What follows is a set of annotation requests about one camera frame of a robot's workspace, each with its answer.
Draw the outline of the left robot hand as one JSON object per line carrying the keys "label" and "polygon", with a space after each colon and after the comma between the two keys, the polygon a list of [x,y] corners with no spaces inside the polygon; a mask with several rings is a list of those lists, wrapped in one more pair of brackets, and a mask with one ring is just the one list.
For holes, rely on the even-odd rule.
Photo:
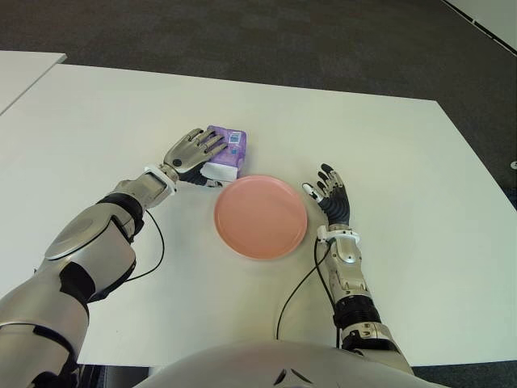
{"label": "left robot hand", "polygon": [[224,136],[214,129],[193,129],[168,150],[160,169],[175,183],[180,181],[219,188],[222,183],[207,178],[201,170],[227,146]]}

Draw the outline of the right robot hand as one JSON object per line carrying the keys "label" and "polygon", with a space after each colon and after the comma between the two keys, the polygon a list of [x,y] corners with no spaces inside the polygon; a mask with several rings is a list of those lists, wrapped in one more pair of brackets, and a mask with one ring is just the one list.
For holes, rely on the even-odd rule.
{"label": "right robot hand", "polygon": [[329,226],[350,225],[351,207],[347,190],[339,173],[330,165],[323,163],[317,173],[319,180],[315,188],[303,183],[303,190],[317,203],[326,215]]}

